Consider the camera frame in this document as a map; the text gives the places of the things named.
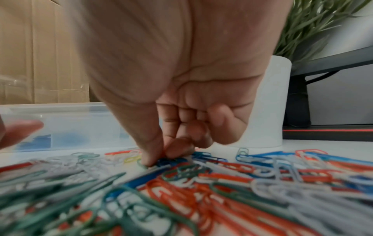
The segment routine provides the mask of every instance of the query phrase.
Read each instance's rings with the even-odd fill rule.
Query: cardboard box
[[[89,102],[61,6],[1,0],[0,28],[0,104]]]

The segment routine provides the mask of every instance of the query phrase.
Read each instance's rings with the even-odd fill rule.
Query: pile of paper clips
[[[0,168],[0,235],[373,235],[373,162],[240,149],[234,163],[195,152],[132,178],[95,175],[123,153]]]

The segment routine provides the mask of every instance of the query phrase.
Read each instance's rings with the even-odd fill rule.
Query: plastic storage box
[[[44,128],[1,152],[30,152],[102,147],[133,147],[135,142],[103,103],[5,105],[5,124],[38,119]]]

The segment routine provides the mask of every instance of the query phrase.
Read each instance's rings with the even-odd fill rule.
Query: black cable
[[[308,81],[306,81],[306,85],[308,85],[308,84],[312,84],[312,83],[314,83],[314,82],[317,82],[317,81],[320,81],[320,80],[323,80],[323,79],[326,79],[326,78],[328,78],[328,77],[334,75],[334,74],[337,73],[338,71],[339,71],[339,70],[335,70],[335,71],[332,71],[332,72],[328,72],[328,73],[326,73],[325,75],[322,75],[322,76],[319,76],[319,77],[317,77],[317,78],[314,78],[314,79],[308,80]]]

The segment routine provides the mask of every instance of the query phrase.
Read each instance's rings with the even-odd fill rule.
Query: white plant pot
[[[238,142],[229,146],[271,148],[282,145],[282,124],[288,98],[291,61],[272,56],[259,85],[249,125]]]

